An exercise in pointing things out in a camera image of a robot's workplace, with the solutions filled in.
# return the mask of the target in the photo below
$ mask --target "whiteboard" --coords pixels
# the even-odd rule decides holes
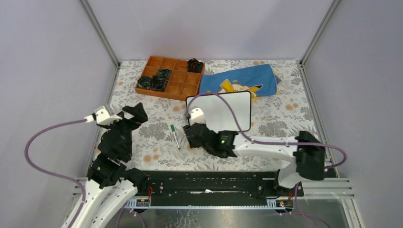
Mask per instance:
[[[88,0],[119,60],[301,59],[333,0]]]
[[[240,91],[223,93],[220,94],[220,96],[224,98],[233,109],[242,131],[249,131],[252,94],[249,91]],[[192,99],[193,96],[186,99],[186,106],[188,106]],[[231,111],[219,97],[215,95],[199,96],[193,100],[189,110],[193,107],[198,107],[203,111],[206,126],[210,130],[216,133],[225,130],[239,131]]]

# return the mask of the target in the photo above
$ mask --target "table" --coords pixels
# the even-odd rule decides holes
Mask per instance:
[[[270,64],[282,82],[279,95],[253,100],[249,135],[284,137],[298,135],[301,130],[317,136],[314,117],[308,103],[295,60],[207,60],[205,74],[225,72],[259,64]],[[133,131],[133,157],[126,165],[141,170],[197,171],[275,171],[287,162],[271,158],[239,157],[220,159],[202,148],[191,149],[182,130],[187,124],[183,101],[137,94],[137,79],[146,61],[123,61],[111,98],[115,111],[142,102],[148,122]],[[181,149],[178,150],[170,125],[176,128]]]

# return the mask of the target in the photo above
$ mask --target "gray floor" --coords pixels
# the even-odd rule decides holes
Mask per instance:
[[[327,221],[331,227],[347,228],[344,210],[337,200],[299,200],[304,213],[313,214]],[[310,224],[300,215],[279,216],[272,210],[176,210],[150,209],[141,214],[147,228],[310,228]],[[115,216],[107,228],[116,226]],[[326,227],[313,220],[318,227]],[[141,228],[138,217],[125,211],[119,228]]]

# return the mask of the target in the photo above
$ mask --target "cartoon character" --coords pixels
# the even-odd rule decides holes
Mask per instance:
[[[248,87],[247,85],[240,85],[240,84],[231,84],[231,82],[226,79],[221,83],[221,88],[218,93],[229,93],[229,92],[237,92],[237,91],[249,91],[252,94],[252,97],[256,97],[256,91],[262,88],[263,85],[255,85],[252,87]]]

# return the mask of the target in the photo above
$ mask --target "yellow pikachu ear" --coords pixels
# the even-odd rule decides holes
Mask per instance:
[[[221,83],[221,88],[227,93],[234,92],[234,87],[232,87],[231,82],[228,81],[228,79]]]
[[[262,87],[263,87],[263,85],[255,85],[254,87],[247,89],[247,91],[250,91],[251,93],[253,93],[253,92],[260,90],[260,88],[262,88]]]

